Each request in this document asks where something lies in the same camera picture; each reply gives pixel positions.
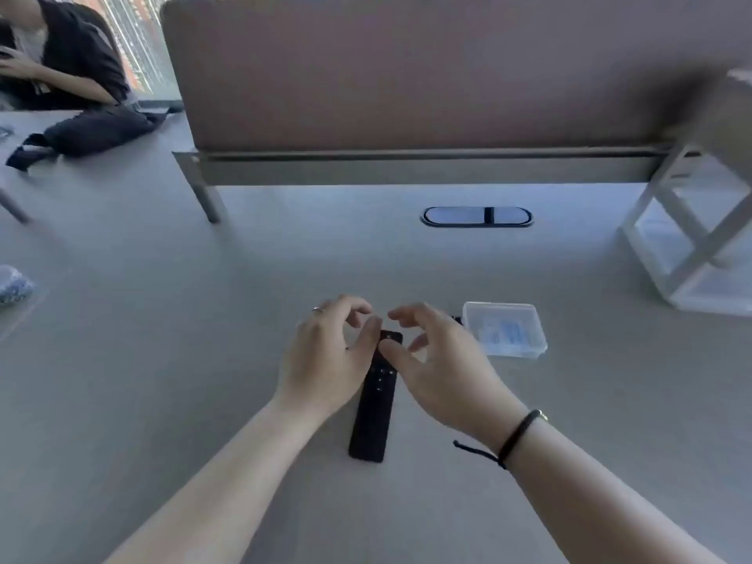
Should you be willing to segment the person's left hand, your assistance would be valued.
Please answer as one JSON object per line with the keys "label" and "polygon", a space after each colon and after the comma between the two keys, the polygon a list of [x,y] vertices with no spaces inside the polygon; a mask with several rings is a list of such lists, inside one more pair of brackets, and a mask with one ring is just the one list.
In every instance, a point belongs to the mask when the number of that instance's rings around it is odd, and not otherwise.
{"label": "person's left hand", "polygon": [[351,371],[348,348],[368,318],[369,302],[341,295],[302,321],[281,362],[273,401],[287,413],[320,426],[352,399],[368,371]]}

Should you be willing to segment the person's right hand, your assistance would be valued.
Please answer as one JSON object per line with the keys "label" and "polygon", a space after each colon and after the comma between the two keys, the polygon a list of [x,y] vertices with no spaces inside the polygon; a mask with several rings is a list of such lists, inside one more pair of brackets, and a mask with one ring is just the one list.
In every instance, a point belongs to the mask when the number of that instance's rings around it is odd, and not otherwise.
{"label": "person's right hand", "polygon": [[529,408],[500,378],[471,333],[428,303],[388,312],[402,328],[421,333],[407,347],[424,363],[423,373],[405,382],[429,416],[498,454]]}

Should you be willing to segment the black remote control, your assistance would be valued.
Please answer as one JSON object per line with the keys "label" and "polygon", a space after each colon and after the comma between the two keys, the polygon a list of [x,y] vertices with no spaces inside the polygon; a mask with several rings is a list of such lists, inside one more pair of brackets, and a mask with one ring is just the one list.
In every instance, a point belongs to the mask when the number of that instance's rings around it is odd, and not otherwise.
{"label": "black remote control", "polygon": [[348,447],[351,458],[367,463],[383,462],[397,378],[397,370],[376,349],[362,385],[352,427]]}

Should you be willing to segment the person's right forearm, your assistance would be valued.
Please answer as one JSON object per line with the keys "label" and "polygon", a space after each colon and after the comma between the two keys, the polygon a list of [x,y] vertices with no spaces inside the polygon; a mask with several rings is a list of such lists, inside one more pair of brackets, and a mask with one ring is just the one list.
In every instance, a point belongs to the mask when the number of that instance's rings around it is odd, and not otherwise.
{"label": "person's right forearm", "polygon": [[726,564],[538,410],[499,460],[569,564]]}

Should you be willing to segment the person's left forearm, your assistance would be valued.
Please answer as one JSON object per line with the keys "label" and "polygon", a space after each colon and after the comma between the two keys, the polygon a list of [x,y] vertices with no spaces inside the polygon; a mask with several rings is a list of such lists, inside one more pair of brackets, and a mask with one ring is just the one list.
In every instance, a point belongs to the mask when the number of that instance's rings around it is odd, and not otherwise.
{"label": "person's left forearm", "polygon": [[272,399],[102,564],[239,564],[290,466],[332,413]]}

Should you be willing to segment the clear plastic box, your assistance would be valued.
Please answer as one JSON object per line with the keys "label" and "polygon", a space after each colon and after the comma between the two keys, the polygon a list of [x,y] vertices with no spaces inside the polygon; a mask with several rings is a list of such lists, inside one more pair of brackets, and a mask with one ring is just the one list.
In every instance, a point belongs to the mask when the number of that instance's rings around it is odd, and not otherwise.
{"label": "clear plastic box", "polygon": [[465,302],[462,324],[487,356],[534,360],[548,350],[532,304]]}

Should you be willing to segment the brown desk divider panel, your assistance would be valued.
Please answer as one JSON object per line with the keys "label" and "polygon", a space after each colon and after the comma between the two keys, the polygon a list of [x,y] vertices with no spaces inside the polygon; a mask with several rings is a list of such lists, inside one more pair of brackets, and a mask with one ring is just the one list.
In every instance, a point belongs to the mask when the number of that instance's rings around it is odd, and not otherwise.
{"label": "brown desk divider panel", "polygon": [[752,0],[170,0],[195,147],[653,143],[752,65]]}

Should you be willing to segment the black fabric bag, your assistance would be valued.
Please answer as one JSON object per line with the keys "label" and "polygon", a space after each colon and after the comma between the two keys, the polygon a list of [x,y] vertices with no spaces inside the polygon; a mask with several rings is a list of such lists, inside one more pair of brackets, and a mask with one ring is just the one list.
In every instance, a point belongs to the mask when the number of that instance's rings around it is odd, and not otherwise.
{"label": "black fabric bag", "polygon": [[26,173],[39,161],[97,155],[155,132],[169,116],[183,111],[182,105],[164,112],[142,110],[134,105],[86,110],[42,133],[30,134],[7,157],[5,165]]}

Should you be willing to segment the blue white patterned pouch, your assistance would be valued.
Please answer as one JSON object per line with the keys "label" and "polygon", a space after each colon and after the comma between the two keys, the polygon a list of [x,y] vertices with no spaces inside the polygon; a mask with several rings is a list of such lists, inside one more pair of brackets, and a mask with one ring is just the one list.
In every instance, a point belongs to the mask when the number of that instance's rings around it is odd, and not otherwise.
{"label": "blue white patterned pouch", "polygon": [[0,265],[0,311],[24,302],[35,291],[35,284],[11,265]]}

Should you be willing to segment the grey metal divider bracket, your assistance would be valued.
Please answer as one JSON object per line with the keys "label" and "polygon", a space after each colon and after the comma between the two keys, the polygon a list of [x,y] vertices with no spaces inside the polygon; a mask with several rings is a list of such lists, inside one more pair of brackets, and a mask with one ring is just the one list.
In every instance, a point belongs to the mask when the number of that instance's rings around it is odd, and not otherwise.
{"label": "grey metal divider bracket", "polygon": [[222,220],[218,187],[568,185],[645,183],[667,144],[559,148],[323,152],[174,151],[208,221]]}

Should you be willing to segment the white frame stand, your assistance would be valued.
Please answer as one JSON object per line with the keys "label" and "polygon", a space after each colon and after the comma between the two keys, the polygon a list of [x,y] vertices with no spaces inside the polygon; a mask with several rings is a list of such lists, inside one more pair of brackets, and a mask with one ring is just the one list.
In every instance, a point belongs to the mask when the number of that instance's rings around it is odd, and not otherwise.
{"label": "white frame stand", "polygon": [[752,317],[752,68],[701,98],[621,228],[672,306]]}

